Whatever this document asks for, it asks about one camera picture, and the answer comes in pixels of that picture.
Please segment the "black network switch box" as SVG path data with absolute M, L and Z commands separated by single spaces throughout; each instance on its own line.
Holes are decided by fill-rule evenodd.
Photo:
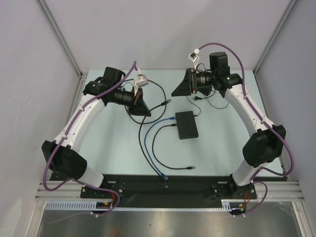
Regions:
M 198 129 L 193 111 L 175 113 L 180 140 L 198 138 Z

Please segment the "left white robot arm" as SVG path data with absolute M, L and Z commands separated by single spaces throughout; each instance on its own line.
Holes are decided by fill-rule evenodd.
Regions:
M 51 170 L 91 186 L 92 193 L 99 198 L 106 196 L 109 186 L 103 182 L 104 176 L 89 167 L 87 160 L 79 154 L 82 142 L 94 120 L 109 103 L 127 107 L 130 115 L 151 116 L 143 100 L 142 88 L 146 85 L 148 80 L 136 65 L 132 65 L 127 73 L 106 67 L 103 76 L 90 81 L 66 126 L 53 141 L 44 141 L 41 147 L 46 160 L 43 179 Z

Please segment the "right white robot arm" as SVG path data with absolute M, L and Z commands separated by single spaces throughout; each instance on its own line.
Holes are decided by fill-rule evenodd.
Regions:
M 225 52 L 211 53 L 209 61 L 209 71 L 199 73 L 196 68 L 187 68 L 183 80 L 171 95 L 189 96 L 200 92 L 208 96 L 211 89 L 215 89 L 241 118 L 249 140 L 242 148 L 243 161 L 229 176 L 227 186 L 229 196 L 239 198 L 248 189 L 260 168 L 280 157 L 286 130 L 282 125 L 276 126 L 254 104 L 243 88 L 240 75 L 231 73 Z

